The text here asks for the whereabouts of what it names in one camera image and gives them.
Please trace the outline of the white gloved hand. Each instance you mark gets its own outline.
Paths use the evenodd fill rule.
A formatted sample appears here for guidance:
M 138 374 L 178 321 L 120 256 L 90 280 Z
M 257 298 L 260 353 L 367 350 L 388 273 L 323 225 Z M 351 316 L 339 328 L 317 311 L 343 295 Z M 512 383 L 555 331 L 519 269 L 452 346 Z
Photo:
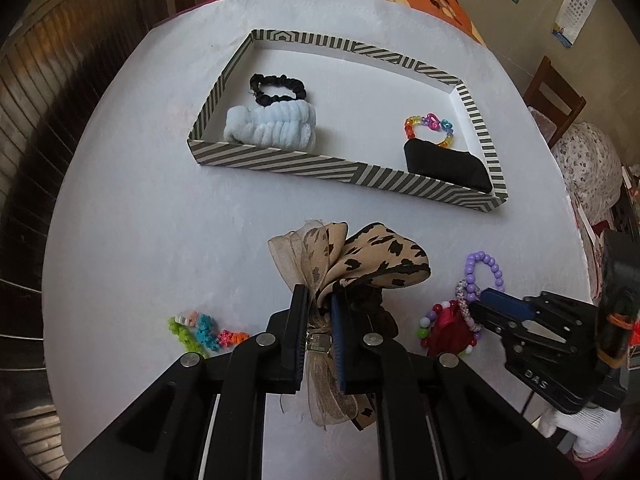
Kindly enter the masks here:
M 549 408 L 539 419 L 538 431 L 551 438 L 558 429 L 576 437 L 573 454 L 582 462 L 590 462 L 612 448 L 622 429 L 622 415 L 620 410 L 613 412 L 600 406 L 583 408 L 574 415 Z

